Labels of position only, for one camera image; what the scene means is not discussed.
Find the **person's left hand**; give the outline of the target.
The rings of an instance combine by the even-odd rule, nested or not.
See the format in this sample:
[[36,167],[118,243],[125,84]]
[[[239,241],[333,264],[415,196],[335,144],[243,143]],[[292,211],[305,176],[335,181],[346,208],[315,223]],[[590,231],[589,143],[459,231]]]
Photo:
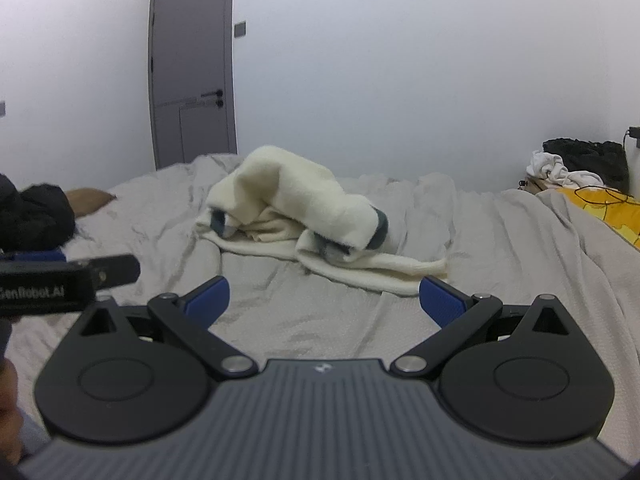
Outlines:
[[20,432],[23,416],[17,406],[17,374],[14,365],[3,359],[0,376],[0,448],[1,456],[16,465],[22,456]]

